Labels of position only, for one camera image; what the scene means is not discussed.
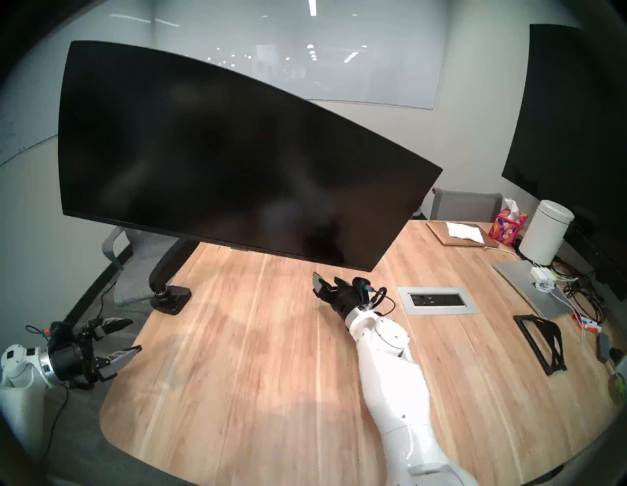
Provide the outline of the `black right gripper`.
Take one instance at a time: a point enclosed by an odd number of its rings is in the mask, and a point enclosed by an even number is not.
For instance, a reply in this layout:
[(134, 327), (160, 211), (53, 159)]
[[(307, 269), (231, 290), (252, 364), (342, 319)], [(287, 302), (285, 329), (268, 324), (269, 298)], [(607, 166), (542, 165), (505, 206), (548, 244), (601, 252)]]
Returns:
[(363, 277), (355, 277), (349, 284), (340, 277), (334, 277), (331, 286), (317, 272), (312, 275), (313, 291), (316, 297), (329, 304), (342, 319), (357, 307), (365, 306), (369, 301), (369, 281)]

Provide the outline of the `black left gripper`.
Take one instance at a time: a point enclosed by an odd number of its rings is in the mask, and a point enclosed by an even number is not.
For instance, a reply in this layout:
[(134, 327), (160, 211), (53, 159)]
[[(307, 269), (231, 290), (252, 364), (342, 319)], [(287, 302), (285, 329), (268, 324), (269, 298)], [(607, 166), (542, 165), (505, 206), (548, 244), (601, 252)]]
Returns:
[(92, 319), (92, 324), (74, 334), (74, 325), (52, 324), (49, 327), (48, 357), (55, 376), (69, 388), (94, 388), (97, 381), (108, 381), (117, 376), (142, 351), (132, 346), (105, 357), (95, 357), (93, 341), (102, 340), (133, 324), (129, 318)]

